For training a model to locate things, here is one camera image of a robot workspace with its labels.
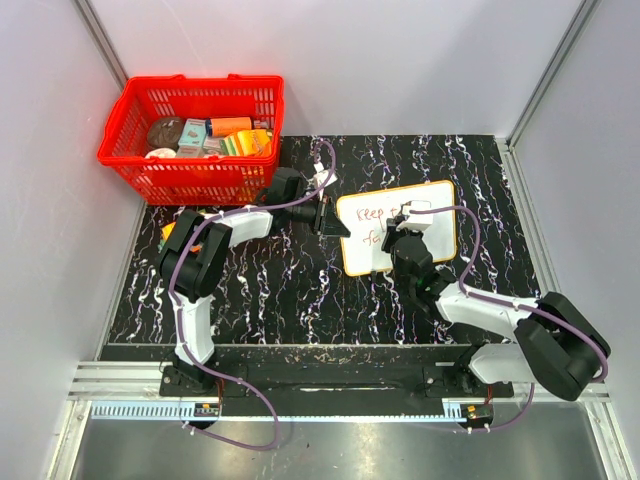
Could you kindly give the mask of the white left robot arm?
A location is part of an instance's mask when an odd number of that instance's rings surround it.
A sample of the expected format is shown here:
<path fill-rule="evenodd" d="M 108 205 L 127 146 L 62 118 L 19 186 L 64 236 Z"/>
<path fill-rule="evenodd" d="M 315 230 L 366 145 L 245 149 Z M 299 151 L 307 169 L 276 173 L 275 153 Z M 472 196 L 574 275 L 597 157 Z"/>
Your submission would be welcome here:
<path fill-rule="evenodd" d="M 266 238 L 289 222 L 306 224 L 320 236 L 350 236 L 324 194 L 335 181 L 334 171 L 320 166 L 313 176 L 314 190 L 305 194 L 301 173 L 280 167 L 252 204 L 209 216 L 194 210 L 180 214 L 158 257 L 177 333 L 171 365 L 163 373 L 165 390 L 181 388 L 201 396 L 215 387 L 217 373 L 206 364 L 215 351 L 211 302 L 232 247 Z"/>

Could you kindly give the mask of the yellow-framed whiteboard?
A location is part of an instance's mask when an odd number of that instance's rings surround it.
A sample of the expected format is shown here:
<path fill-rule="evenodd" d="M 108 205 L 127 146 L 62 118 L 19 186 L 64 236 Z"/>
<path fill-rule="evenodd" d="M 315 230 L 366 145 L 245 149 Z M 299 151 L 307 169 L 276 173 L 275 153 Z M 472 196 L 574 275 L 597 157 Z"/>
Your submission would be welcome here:
<path fill-rule="evenodd" d="M 415 210 L 432 210 L 455 204 L 454 185 L 448 180 L 377 190 L 340 197 L 338 218 L 350 231 L 341 240 L 343 270 L 351 277 L 392 269 L 391 257 L 382 250 L 386 221 L 409 203 Z M 423 243 L 436 263 L 453 259 L 457 253 L 456 214 L 453 210 L 419 215 L 412 226 L 426 225 Z"/>

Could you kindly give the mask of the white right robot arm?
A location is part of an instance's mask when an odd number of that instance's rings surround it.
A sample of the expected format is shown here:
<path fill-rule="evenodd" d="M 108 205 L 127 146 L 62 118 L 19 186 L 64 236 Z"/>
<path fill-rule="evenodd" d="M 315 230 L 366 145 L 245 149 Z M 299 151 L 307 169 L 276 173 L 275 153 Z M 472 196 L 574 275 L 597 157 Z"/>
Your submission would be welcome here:
<path fill-rule="evenodd" d="M 566 296 L 549 292 L 540 299 L 518 298 L 469 287 L 449 269 L 435 267 L 424 228 L 403 214 L 386 221 L 381 249 L 391 257 L 402 293 L 440 321 L 508 341 L 472 347 L 456 361 L 448 380 L 460 392 L 476 396 L 498 382 L 537 383 L 574 401 L 607 374 L 610 346 Z"/>

